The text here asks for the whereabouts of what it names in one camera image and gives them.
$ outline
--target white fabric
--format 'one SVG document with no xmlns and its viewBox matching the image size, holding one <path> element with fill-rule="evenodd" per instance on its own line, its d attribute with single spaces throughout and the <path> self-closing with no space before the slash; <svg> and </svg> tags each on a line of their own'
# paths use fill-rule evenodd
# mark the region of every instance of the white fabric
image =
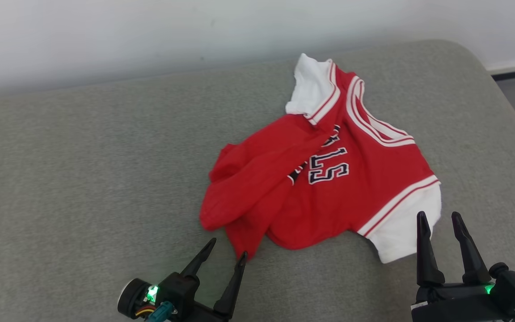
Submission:
<svg viewBox="0 0 515 322">
<path fill-rule="evenodd" d="M 310 118 L 335 92 L 331 82 L 333 61 L 318 62 L 301 54 L 295 66 L 295 88 L 286 104 L 287 114 L 305 114 Z"/>
<path fill-rule="evenodd" d="M 367 236 L 375 245 L 382 263 L 389 263 L 417 252 L 417 214 L 426 213 L 431 231 L 440 219 L 440 182 L 417 190 Z"/>
</svg>

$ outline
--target gray upholstered surface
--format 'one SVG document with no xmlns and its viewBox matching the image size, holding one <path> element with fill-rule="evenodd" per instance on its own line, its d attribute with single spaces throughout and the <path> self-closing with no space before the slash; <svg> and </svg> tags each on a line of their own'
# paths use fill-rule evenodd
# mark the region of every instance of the gray upholstered surface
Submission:
<svg viewBox="0 0 515 322">
<path fill-rule="evenodd" d="M 453 210 L 488 265 L 515 269 L 515 113 L 480 63 L 442 41 L 332 57 L 441 179 L 433 245 L 447 279 L 462 275 Z M 126 321 L 128 280 L 159 281 L 218 237 L 197 296 L 212 305 L 235 255 L 198 222 L 207 173 L 223 145 L 282 115 L 294 64 L 0 99 L 0 321 Z M 406 322 L 416 289 L 414 256 L 382 265 L 354 233 L 300 251 L 264 240 L 234 320 Z"/>
</svg>

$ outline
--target red jersey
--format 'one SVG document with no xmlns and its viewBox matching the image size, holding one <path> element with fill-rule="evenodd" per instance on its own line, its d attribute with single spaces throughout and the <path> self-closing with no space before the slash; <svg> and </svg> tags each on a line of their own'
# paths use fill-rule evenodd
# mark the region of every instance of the red jersey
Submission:
<svg viewBox="0 0 515 322">
<path fill-rule="evenodd" d="M 364 82 L 302 55 L 286 116 L 227 145 L 200 220 L 251 258 L 267 234 L 300 249 L 352 230 L 383 263 L 416 252 L 415 216 L 440 217 L 439 181 L 412 136 L 374 118 Z"/>
</svg>

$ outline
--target jersey number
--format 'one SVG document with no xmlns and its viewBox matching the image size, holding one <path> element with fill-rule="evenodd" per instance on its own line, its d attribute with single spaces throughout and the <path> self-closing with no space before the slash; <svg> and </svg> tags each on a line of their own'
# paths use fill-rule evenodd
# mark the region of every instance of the jersey number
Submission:
<svg viewBox="0 0 515 322">
<path fill-rule="evenodd" d="M 321 155 L 312 155 L 309 159 L 309 184 L 313 185 L 321 181 L 329 181 L 349 174 L 349 164 L 339 163 L 333 167 L 323 167 L 323 161 L 347 154 L 347 149 L 338 148 L 336 151 Z"/>
</svg>

